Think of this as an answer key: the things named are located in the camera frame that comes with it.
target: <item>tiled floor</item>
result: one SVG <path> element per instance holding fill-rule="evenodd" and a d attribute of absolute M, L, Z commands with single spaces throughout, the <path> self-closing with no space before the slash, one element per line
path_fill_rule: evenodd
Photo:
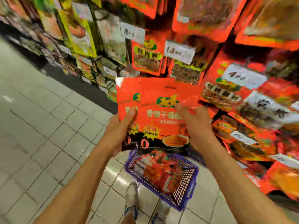
<path fill-rule="evenodd" d="M 0 40 L 0 223 L 27 224 L 72 178 L 101 139 L 111 113 L 43 75 Z M 90 224 L 118 224 L 133 180 L 128 153 L 108 163 L 90 210 Z M 159 198 L 138 187 L 137 224 L 148 224 Z M 236 223 L 212 174 L 200 167 L 184 212 L 167 224 Z"/>

